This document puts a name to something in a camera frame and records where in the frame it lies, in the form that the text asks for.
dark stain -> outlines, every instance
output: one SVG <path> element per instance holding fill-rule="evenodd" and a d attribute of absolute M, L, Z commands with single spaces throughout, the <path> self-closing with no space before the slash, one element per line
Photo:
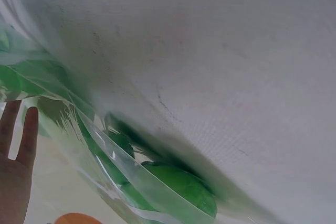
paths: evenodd
<path fill-rule="evenodd" d="M 224 50 L 228 50 L 228 51 L 231 51 L 233 54 L 237 55 L 237 56 L 240 56 L 242 57 L 243 59 L 248 59 L 248 56 L 247 54 L 245 54 L 243 51 L 241 51 L 240 49 L 238 48 L 234 48 L 232 46 L 229 46 L 227 43 L 223 42 L 222 43 L 222 48 Z"/>
<path fill-rule="evenodd" d="M 272 40 L 272 41 L 274 41 L 274 42 L 277 42 L 277 36 L 275 35 L 275 34 L 271 34 L 270 36 L 269 36 L 269 38 Z"/>
<path fill-rule="evenodd" d="M 170 117 L 180 123 L 182 123 L 181 120 L 177 119 L 173 113 L 168 109 L 168 107 L 166 106 L 166 104 L 164 104 L 164 102 L 161 99 L 161 95 L 160 95 L 160 88 L 158 86 L 156 86 L 156 90 L 157 90 L 157 98 L 159 99 L 159 103 L 168 111 L 168 113 L 170 114 Z"/>
<path fill-rule="evenodd" d="M 222 43 L 222 47 L 223 47 L 223 49 L 227 49 L 227 47 L 228 47 L 228 44 L 227 44 L 227 43 L 225 43 L 225 42 L 223 42 L 223 43 Z"/>
<path fill-rule="evenodd" d="M 166 45 L 166 42 L 164 42 L 163 39 L 158 39 L 158 40 L 157 40 L 157 43 L 162 44 L 162 45 Z"/>
<path fill-rule="evenodd" d="M 149 41 L 147 41 L 146 44 L 148 46 L 148 51 L 152 54 L 154 52 L 155 43 L 153 43 L 153 41 L 149 40 Z"/>
<path fill-rule="evenodd" d="M 61 13 L 64 13 L 64 9 L 63 9 L 63 7 L 61 7 L 61 6 L 59 5 L 58 8 L 60 9 Z"/>
<path fill-rule="evenodd" d="M 238 149 L 238 150 L 239 150 L 239 152 L 243 153 L 245 156 L 248 157 L 248 154 L 246 152 L 242 151 L 241 149 Z"/>
<path fill-rule="evenodd" d="M 121 34 L 120 34 L 120 27 L 118 25 L 115 25 L 114 26 L 114 30 L 115 30 L 115 35 L 117 37 L 121 37 Z"/>
<path fill-rule="evenodd" d="M 94 38 L 94 43 L 96 45 L 99 45 L 100 38 L 99 38 L 98 34 L 95 31 L 92 34 L 93 34 L 93 38 Z"/>
<path fill-rule="evenodd" d="M 232 101 L 232 105 L 233 105 L 234 107 L 236 107 L 236 108 L 240 108 L 240 107 L 243 106 L 243 103 L 240 102 L 240 101 L 237 101 L 237 100 L 233 100 L 233 101 Z"/>

white fabric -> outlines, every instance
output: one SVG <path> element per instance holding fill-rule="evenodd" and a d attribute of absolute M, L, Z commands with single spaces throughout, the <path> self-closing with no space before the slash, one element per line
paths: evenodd
<path fill-rule="evenodd" d="M 335 223 L 336 0 L 10 5 L 26 31 L 86 75 L 101 113 L 193 144 L 287 223 Z"/>

plastic bag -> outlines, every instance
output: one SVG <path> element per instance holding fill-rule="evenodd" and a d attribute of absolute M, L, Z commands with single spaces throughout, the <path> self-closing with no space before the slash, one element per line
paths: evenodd
<path fill-rule="evenodd" d="M 240 193 L 221 203 L 207 182 L 172 164 L 114 115 L 100 120 L 85 88 L 38 44 L 10 27 L 0 38 L 0 100 L 27 98 L 27 105 L 38 107 L 40 134 L 60 144 L 83 179 L 126 222 L 222 223 L 216 217 L 220 204 L 240 219 L 281 223 L 244 203 Z"/>
<path fill-rule="evenodd" d="M 156 163 L 140 165 L 127 136 L 113 129 L 107 136 L 93 124 L 94 112 L 82 90 L 47 52 L 11 28 L 3 30 L 1 38 L 1 101 L 31 97 L 27 102 L 38 107 L 42 128 L 59 141 L 79 173 L 103 197 L 120 201 L 119 194 L 140 223 L 214 222 L 215 200 L 198 178 L 170 165 L 164 169 L 171 171 L 163 173 L 157 173 Z M 153 176 L 176 172 L 180 173 L 176 179 L 186 181 L 170 180 L 171 187 L 187 195 L 192 204 Z M 202 190 L 205 198 L 195 196 Z M 197 204 L 200 209 L 209 208 L 211 216 L 195 207 Z M 112 205 L 125 211 L 121 201 Z"/>

